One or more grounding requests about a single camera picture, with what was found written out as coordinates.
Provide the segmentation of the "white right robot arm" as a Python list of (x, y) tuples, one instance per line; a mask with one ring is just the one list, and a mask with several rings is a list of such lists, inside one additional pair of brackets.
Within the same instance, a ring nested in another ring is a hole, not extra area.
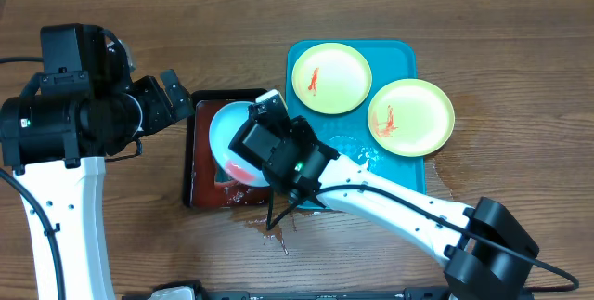
[(240, 139), (265, 179), (297, 207), (310, 201), (363, 217), (430, 255), (456, 299), (517, 299), (539, 249), (501, 203), (449, 202), (377, 176), (316, 137), (302, 116), (290, 118), (272, 90), (248, 108)]

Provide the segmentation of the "white plate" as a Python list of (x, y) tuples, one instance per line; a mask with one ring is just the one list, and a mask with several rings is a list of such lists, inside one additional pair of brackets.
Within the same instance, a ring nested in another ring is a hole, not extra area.
[(233, 137), (249, 118), (249, 101), (235, 101), (223, 106), (209, 128), (209, 145), (217, 164), (239, 183), (256, 188), (268, 187), (264, 174), (230, 149)]

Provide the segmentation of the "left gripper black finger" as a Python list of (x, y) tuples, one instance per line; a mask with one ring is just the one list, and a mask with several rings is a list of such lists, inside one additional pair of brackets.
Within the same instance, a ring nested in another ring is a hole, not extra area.
[(160, 77), (170, 100), (180, 100), (184, 97), (182, 86), (174, 70), (166, 70), (160, 74)]
[(173, 86), (170, 89), (174, 117), (177, 121), (186, 119), (194, 114), (191, 95), (183, 86)]

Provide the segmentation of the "blue plastic tray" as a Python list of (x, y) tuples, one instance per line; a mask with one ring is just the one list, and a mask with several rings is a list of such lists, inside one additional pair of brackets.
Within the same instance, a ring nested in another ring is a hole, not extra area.
[(355, 110), (327, 115), (307, 108), (292, 87), (292, 71), (298, 58), (320, 40), (303, 40), (294, 44), (287, 56), (285, 101), (291, 118), (303, 116), (323, 143), (333, 147), (369, 170), (401, 186), (424, 194), (426, 192), (424, 160), (403, 157), (383, 148), (368, 128), (368, 107), (373, 96), (390, 82), (415, 78), (416, 57), (412, 48), (398, 40), (348, 39), (343, 43), (356, 49), (367, 60), (372, 72), (372, 84), (366, 100)]

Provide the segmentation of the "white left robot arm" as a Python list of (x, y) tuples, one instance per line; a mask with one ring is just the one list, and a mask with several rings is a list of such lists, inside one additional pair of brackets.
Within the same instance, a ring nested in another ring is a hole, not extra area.
[(40, 40), (43, 70), (1, 108), (1, 176), (23, 201), (39, 297), (111, 299), (106, 166), (191, 116), (191, 96), (171, 70), (133, 80), (108, 29), (45, 26)]

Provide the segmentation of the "yellow plate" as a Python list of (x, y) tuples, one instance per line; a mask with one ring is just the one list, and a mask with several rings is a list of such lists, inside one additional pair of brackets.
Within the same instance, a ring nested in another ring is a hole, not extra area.
[(357, 108), (373, 82), (365, 57), (351, 46), (323, 43), (305, 50), (291, 72), (297, 98), (310, 110), (343, 114)]
[(421, 157), (441, 149), (455, 127), (446, 93), (421, 79), (401, 79), (382, 87), (368, 106), (368, 129), (387, 151)]

